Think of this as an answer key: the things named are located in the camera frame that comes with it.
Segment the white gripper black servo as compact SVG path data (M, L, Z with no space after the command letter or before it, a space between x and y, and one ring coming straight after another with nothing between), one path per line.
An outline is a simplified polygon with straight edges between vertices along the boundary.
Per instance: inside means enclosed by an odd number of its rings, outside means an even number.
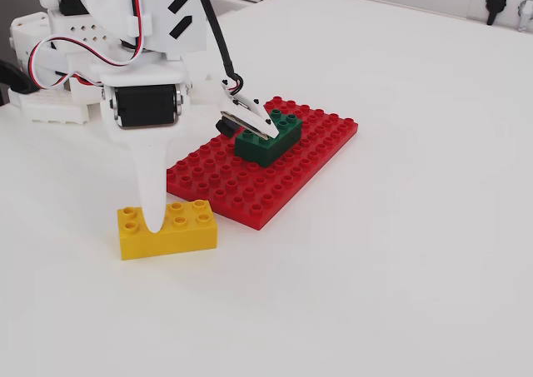
M111 137L132 153L144 221L158 233L167 206L167 149L179 116L191 105L187 67L181 59L142 57L125 67L102 68L99 80L117 123Z

